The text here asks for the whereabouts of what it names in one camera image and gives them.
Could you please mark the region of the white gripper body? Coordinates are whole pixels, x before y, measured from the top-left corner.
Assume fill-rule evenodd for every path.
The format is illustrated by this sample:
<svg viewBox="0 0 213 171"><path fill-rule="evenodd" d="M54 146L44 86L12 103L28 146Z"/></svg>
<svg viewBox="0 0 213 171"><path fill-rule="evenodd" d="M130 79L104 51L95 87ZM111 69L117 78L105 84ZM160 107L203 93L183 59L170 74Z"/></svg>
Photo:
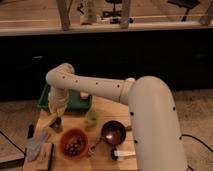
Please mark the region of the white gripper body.
<svg viewBox="0 0 213 171"><path fill-rule="evenodd" d="M48 107L51 114L62 116L65 113L69 101L67 90L51 87L48 94Z"/></svg>

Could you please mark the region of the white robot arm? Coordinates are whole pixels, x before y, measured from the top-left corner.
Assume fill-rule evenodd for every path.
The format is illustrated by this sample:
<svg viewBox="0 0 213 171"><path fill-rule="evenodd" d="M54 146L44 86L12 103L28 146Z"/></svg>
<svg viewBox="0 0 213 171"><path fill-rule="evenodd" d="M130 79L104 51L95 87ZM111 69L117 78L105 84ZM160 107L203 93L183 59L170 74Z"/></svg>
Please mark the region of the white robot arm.
<svg viewBox="0 0 213 171"><path fill-rule="evenodd" d="M125 80L84 77L63 63L46 74L48 100L58 108L68 90L77 90L129 107L138 171L187 171L182 134L172 93L154 76Z"/></svg>

